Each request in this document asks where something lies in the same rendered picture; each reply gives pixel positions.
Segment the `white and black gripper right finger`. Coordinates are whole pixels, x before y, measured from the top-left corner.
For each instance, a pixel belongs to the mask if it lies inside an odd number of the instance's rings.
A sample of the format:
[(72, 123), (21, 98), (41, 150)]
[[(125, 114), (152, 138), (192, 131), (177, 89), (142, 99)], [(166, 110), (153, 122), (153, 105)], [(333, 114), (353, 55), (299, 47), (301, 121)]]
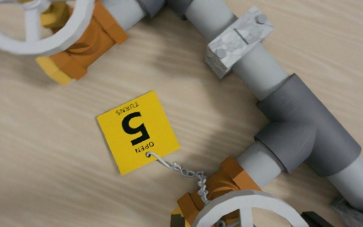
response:
[(314, 211), (303, 211), (300, 216), (305, 220), (309, 227), (334, 227)]

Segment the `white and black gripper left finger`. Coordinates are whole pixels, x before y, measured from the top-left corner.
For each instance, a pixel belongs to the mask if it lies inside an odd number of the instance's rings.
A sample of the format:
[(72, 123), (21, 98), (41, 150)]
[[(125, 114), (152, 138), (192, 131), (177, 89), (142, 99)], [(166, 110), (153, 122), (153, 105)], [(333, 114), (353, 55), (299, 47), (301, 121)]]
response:
[(185, 217), (181, 217), (181, 214), (171, 214), (170, 227), (185, 227)]

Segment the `yellow square tag with silver chain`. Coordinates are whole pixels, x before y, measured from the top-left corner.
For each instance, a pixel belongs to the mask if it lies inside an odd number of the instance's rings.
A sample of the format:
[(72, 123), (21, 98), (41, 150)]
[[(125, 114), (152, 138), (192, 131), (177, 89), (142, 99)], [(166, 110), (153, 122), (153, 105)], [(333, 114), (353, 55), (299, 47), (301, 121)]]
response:
[(183, 176), (196, 175), (201, 187), (197, 193), (202, 195), (205, 206), (211, 202), (206, 197), (209, 192), (205, 190), (204, 171), (181, 169), (175, 161), (171, 166), (161, 158), (181, 147), (155, 90), (99, 115), (98, 119), (122, 175), (159, 159), (168, 168), (181, 170)]

